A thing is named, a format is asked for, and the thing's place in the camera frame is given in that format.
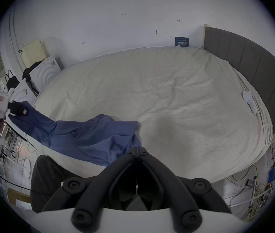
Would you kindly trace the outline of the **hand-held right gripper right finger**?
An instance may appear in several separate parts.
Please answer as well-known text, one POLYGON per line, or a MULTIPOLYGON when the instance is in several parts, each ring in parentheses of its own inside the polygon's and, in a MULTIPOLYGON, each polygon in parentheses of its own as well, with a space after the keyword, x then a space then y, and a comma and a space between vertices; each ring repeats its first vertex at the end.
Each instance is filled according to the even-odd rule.
POLYGON ((196 231, 203 222, 200 209, 231 214, 223 198, 208 180, 176 176, 144 147, 137 147, 136 154, 137 160, 141 161, 161 183, 165 198, 169 202, 176 231, 196 231))

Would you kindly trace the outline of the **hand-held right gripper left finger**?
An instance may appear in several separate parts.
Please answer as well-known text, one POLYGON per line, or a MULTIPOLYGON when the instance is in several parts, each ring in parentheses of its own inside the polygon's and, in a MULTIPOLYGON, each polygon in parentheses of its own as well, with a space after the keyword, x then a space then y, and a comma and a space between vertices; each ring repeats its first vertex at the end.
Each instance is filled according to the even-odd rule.
POLYGON ((71 215, 73 226, 77 229, 93 229, 111 185, 136 158, 137 148, 131 148, 97 176, 68 178, 52 195, 42 211, 74 208, 71 215))

